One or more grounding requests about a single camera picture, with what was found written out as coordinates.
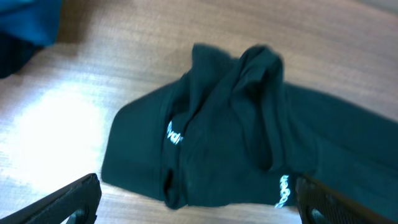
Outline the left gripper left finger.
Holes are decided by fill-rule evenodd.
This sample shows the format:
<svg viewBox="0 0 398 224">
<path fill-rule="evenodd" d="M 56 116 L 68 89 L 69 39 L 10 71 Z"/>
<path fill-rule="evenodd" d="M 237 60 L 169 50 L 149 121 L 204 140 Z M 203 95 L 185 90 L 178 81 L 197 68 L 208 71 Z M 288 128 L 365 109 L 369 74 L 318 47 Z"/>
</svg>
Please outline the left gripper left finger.
<svg viewBox="0 0 398 224">
<path fill-rule="evenodd" d="M 1 218 L 1 224 L 94 224 L 101 195 L 98 176 L 90 173 Z"/>
</svg>

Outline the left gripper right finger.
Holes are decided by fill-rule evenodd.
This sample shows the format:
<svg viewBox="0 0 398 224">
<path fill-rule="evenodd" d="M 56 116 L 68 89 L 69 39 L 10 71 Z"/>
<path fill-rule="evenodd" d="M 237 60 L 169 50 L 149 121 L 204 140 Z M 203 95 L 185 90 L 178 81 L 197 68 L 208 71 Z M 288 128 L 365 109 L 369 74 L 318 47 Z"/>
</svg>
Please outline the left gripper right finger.
<svg viewBox="0 0 398 224">
<path fill-rule="evenodd" d="M 325 185 L 296 178 L 295 201 L 303 224 L 397 224 L 397 195 L 374 184 Z"/>
</svg>

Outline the black polo shirt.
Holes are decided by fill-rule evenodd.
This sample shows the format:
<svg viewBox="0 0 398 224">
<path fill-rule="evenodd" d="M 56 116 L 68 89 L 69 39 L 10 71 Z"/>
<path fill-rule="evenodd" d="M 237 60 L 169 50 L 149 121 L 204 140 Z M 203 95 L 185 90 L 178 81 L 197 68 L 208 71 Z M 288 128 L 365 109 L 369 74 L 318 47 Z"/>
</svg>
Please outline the black polo shirt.
<svg viewBox="0 0 398 224">
<path fill-rule="evenodd" d="M 117 112 L 101 170 L 172 209 L 293 206 L 301 175 L 397 220 L 397 122 L 287 83 L 265 45 L 195 44 L 186 74 Z"/>
</svg>

